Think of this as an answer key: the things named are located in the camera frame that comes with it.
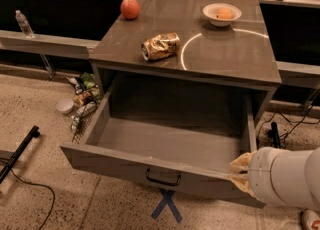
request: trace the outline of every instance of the speckled floor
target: speckled floor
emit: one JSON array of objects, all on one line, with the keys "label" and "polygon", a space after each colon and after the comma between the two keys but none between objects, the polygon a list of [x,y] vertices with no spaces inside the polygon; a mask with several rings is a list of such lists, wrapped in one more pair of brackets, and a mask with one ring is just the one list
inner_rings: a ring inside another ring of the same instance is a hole
[{"label": "speckled floor", "polygon": [[[72,169],[59,147],[72,140],[70,116],[55,110],[57,101],[74,94],[66,76],[58,74],[48,82],[43,71],[0,65],[0,150],[14,151],[32,126],[40,128],[41,136],[32,140],[14,172],[25,181],[50,186],[55,193],[52,213],[42,229],[300,229],[298,208],[254,208],[235,200],[182,193],[172,197],[180,223],[168,206],[154,219],[151,214],[162,199],[159,189]],[[272,114],[266,112],[263,120]],[[280,115],[275,120],[280,133],[290,129]],[[268,124],[262,128],[261,144],[268,142],[263,138],[267,128]],[[315,149],[319,137],[319,125],[301,125],[288,137],[287,147]],[[48,189],[26,185],[9,173],[0,185],[0,229],[39,229],[52,199]]]}]

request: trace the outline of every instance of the gray cabinet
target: gray cabinet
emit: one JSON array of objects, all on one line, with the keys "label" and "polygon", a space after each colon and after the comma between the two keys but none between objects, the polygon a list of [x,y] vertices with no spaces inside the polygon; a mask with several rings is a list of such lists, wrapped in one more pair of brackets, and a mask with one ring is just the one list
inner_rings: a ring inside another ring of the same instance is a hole
[{"label": "gray cabinet", "polygon": [[[81,144],[65,143],[63,152],[83,171],[246,197],[228,180],[228,166],[257,149],[255,126],[281,83],[258,2],[223,0],[243,17],[219,29],[201,9],[221,0],[138,1],[139,18],[119,16],[90,55],[104,98]],[[170,31],[182,50],[145,62],[141,42]]]}]

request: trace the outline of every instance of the bowl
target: bowl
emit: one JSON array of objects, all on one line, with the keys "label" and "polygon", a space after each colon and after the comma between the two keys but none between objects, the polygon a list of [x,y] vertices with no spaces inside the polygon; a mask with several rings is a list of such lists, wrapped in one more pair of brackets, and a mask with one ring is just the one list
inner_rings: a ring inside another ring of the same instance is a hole
[{"label": "bowl", "polygon": [[[230,19],[221,19],[217,17],[217,13],[220,9],[227,8],[232,13],[232,18]],[[233,21],[241,17],[242,12],[237,7],[232,6],[226,3],[214,3],[209,4],[203,8],[203,14],[209,19],[210,23],[215,26],[228,26]]]},{"label": "bowl", "polygon": [[68,98],[60,100],[56,105],[56,109],[63,114],[70,113],[73,109],[73,100]]}]

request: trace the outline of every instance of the blue tape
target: blue tape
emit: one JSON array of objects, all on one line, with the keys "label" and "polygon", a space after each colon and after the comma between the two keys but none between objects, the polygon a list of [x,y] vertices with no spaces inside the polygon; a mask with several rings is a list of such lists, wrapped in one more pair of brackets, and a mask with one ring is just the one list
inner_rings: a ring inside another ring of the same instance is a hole
[{"label": "blue tape", "polygon": [[172,190],[167,191],[163,188],[159,188],[159,190],[160,190],[163,198],[160,201],[157,208],[155,208],[155,210],[152,212],[151,217],[153,219],[157,219],[159,217],[159,215],[161,214],[161,212],[163,211],[164,207],[166,207],[166,205],[168,205],[174,218],[176,219],[176,221],[178,223],[180,223],[182,221],[182,216],[172,201],[172,196],[174,195],[175,192]]}]

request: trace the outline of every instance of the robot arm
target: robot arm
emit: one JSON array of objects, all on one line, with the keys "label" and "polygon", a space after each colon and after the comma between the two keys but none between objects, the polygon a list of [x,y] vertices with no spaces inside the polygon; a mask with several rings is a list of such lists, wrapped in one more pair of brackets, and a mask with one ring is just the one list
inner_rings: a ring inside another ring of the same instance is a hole
[{"label": "robot arm", "polygon": [[261,202],[320,211],[320,148],[262,148],[234,160],[230,171],[230,180]]}]

